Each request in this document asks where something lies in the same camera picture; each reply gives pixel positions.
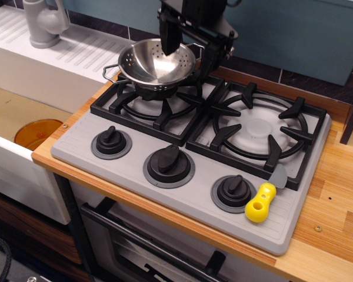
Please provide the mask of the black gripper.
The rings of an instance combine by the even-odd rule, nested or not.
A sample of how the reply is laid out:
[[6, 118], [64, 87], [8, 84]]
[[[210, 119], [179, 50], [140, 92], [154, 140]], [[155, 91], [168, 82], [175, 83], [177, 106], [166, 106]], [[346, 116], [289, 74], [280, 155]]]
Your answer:
[[200, 67], [194, 73], [194, 82], [202, 83], [232, 56], [238, 32], [224, 18], [224, 12], [238, 5], [238, 1], [162, 1], [158, 19], [163, 53], [174, 53], [183, 34], [205, 44]]

